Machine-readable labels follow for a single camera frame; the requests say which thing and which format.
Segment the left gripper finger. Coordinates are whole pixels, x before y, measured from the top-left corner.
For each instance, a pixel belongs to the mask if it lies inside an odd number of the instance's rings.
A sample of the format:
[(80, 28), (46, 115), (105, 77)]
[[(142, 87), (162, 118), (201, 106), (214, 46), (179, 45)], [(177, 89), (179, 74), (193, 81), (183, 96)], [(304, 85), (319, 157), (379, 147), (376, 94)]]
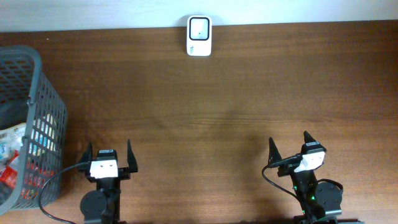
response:
[(86, 151), (83, 153), (81, 159), (79, 160), (78, 171), (89, 171), (92, 158), (93, 158), (93, 148), (92, 144), (89, 143), (86, 148)]
[(132, 151), (131, 142), (129, 139), (127, 140), (127, 163), (129, 166), (130, 173), (138, 172), (138, 165), (137, 165), (136, 157)]

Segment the cream snack bag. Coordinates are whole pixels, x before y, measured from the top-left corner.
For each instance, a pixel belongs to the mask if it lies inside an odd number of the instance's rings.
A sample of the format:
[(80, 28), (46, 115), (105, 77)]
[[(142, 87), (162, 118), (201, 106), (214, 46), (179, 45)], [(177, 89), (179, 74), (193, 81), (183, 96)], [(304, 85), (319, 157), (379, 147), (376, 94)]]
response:
[[(28, 153), (33, 156), (41, 156), (46, 151), (54, 151), (57, 134), (55, 128), (58, 121), (50, 114), (45, 115), (43, 118), (33, 120), (32, 130), (29, 138), (33, 143), (28, 143)], [(24, 140), (26, 137), (25, 129), (27, 124), (21, 123), (11, 128), (1, 130), (1, 146), (5, 146), (11, 153), (21, 151)]]

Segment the red snack bag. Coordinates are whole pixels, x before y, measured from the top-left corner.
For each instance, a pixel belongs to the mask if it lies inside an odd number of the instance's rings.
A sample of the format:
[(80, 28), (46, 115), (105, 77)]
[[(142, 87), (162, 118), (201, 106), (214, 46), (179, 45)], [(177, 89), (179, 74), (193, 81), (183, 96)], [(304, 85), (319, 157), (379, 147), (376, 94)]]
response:
[[(15, 189), (17, 182), (17, 169), (19, 167), (19, 151), (15, 151), (14, 155), (11, 157), (9, 163), (5, 166), (1, 165), (1, 203), (4, 203), (5, 200), (12, 194), (12, 191)], [(29, 169), (30, 166), (30, 158), (28, 157), (26, 168)], [(24, 177), (24, 184), (31, 185), (32, 183), (32, 174), (26, 173)], [(21, 196), (23, 199), (32, 199), (34, 196), (34, 190), (28, 190), (23, 187)]]

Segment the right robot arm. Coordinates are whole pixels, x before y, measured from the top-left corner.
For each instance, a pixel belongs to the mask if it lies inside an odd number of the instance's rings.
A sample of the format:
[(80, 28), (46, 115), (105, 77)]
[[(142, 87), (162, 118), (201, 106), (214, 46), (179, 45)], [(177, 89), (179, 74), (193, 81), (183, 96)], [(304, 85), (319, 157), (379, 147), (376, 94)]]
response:
[(269, 158), (263, 168), (277, 168), (279, 177), (290, 176), (293, 192), (263, 178), (274, 187), (293, 196), (300, 204), (302, 214), (293, 217), (294, 223), (337, 223), (341, 215), (343, 186), (330, 179), (317, 179), (314, 170), (321, 167), (326, 148), (307, 131), (303, 132), (304, 144), (298, 154), (283, 159), (272, 138), (269, 138)]

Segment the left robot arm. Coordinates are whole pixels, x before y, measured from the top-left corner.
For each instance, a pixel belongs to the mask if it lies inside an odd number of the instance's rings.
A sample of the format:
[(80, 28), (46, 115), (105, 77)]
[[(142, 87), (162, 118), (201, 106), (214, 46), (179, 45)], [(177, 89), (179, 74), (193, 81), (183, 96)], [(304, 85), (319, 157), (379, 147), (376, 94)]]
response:
[(121, 181), (129, 180), (132, 173), (138, 172), (131, 143), (127, 143), (127, 167), (118, 167), (118, 155), (114, 149), (100, 150), (94, 158), (91, 144), (79, 163), (78, 171), (96, 184), (96, 189), (85, 194), (80, 202), (84, 222), (123, 223), (120, 218)]

